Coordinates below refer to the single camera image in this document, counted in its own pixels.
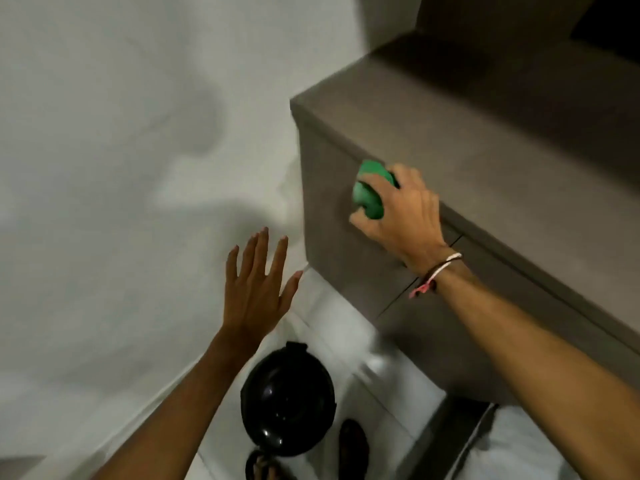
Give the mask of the grey-brown cabinet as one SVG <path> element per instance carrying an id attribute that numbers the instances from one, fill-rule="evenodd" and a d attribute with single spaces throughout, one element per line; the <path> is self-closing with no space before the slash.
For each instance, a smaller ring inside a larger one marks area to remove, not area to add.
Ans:
<path id="1" fill-rule="evenodd" d="M 640 0 L 422 0 L 414 30 L 290 108 L 310 265 L 437 387 L 516 403 L 348 223 L 366 159 L 420 170 L 476 276 L 640 391 Z"/>

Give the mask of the green sponge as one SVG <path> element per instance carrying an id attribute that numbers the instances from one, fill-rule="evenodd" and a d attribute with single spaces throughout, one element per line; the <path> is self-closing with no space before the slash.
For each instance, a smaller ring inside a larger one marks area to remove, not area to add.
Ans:
<path id="1" fill-rule="evenodd" d="M 364 174 L 375 174 L 383 177 L 392 184 L 396 189 L 400 188 L 395 175 L 379 161 L 364 160 L 356 174 L 356 181 L 352 190 L 352 201 L 358 207 L 364 210 L 368 219 L 378 220 L 384 215 L 383 203 L 380 196 L 369 184 L 361 180 Z"/>

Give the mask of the person's left forearm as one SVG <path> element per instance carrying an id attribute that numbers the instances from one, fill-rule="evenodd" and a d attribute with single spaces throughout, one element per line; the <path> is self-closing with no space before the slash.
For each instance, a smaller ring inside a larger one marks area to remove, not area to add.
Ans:
<path id="1" fill-rule="evenodd" d="M 229 387 L 262 338 L 223 325 L 194 367 L 92 480 L 185 480 Z"/>

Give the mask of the person's right hand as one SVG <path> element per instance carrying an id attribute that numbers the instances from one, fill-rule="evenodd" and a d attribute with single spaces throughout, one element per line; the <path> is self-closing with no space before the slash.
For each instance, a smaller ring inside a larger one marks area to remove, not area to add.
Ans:
<path id="1" fill-rule="evenodd" d="M 388 170 L 399 189 L 379 175 L 361 176 L 383 203 L 385 240 L 379 244 L 416 275 L 425 276 L 453 254 L 443 238 L 438 195 L 426 187 L 417 169 L 393 164 Z"/>

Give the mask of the person's left hand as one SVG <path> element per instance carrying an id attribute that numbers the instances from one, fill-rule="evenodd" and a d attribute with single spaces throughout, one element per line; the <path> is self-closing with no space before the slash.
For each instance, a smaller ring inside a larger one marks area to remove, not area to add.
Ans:
<path id="1" fill-rule="evenodd" d="M 257 235 L 252 234 L 237 258 L 238 281 L 234 293 L 225 295 L 221 332 L 233 344 L 252 353 L 260 347 L 284 317 L 280 315 L 280 295 L 288 281 L 284 279 L 289 238 L 277 242 L 270 268 L 264 281 L 254 283 L 254 252 Z"/>

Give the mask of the black lidded trash bin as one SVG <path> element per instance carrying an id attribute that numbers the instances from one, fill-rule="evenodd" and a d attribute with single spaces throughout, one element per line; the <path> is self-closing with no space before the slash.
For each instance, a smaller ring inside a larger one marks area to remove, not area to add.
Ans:
<path id="1" fill-rule="evenodd" d="M 290 458 L 313 449 L 332 427 L 337 404 L 331 376 L 308 345 L 288 341 L 250 371 L 241 416 L 251 441 Z"/>

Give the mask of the black sandal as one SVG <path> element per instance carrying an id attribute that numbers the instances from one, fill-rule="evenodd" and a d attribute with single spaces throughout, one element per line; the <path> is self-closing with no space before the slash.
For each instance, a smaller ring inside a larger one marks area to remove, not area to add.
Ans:
<path id="1" fill-rule="evenodd" d="M 278 460 L 255 449 L 245 462 L 245 480 L 285 480 L 286 473 Z"/>
<path id="2" fill-rule="evenodd" d="M 339 432 L 338 480 L 365 480 L 370 448 L 364 429 L 355 419 L 343 421 Z"/>

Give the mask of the white garment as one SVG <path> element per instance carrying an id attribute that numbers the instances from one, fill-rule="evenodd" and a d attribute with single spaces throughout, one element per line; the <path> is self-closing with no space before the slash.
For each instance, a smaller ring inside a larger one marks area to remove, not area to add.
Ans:
<path id="1" fill-rule="evenodd" d="M 492 404 L 445 480 L 581 480 L 517 406 Z"/>

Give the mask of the person's right forearm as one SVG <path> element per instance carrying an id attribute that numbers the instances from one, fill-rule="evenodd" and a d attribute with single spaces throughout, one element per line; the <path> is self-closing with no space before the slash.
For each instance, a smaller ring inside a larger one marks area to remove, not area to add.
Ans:
<path id="1" fill-rule="evenodd" d="M 453 253 L 435 289 L 582 480 L 640 480 L 640 393 L 479 282 Z"/>

